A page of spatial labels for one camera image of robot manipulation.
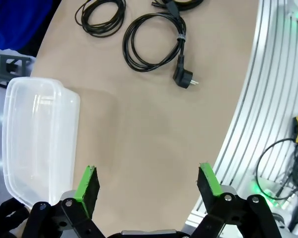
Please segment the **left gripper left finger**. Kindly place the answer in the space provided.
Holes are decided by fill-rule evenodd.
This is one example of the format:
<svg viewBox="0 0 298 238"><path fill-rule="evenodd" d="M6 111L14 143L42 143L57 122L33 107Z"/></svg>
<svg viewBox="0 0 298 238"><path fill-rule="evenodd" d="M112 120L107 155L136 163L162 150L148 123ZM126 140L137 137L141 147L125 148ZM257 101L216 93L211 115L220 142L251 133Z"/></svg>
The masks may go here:
<svg viewBox="0 0 298 238"><path fill-rule="evenodd" d="M55 205L43 201L33 205L22 237L60 238L66 230L73 230L78 238L102 237L92 221L99 190L97 169L87 166L73 197Z"/></svg>

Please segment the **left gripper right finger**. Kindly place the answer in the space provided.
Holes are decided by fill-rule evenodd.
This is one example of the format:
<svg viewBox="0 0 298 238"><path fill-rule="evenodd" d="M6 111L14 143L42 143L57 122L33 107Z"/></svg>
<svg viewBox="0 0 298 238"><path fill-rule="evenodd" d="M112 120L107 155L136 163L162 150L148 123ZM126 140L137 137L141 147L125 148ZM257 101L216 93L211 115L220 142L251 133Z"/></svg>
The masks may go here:
<svg viewBox="0 0 298 238"><path fill-rule="evenodd" d="M234 225L244 238L280 238L281 233L265 198L259 194L243 199L224 192L209 163L201 163L197 187L207 215L192 238L218 238L226 225Z"/></svg>

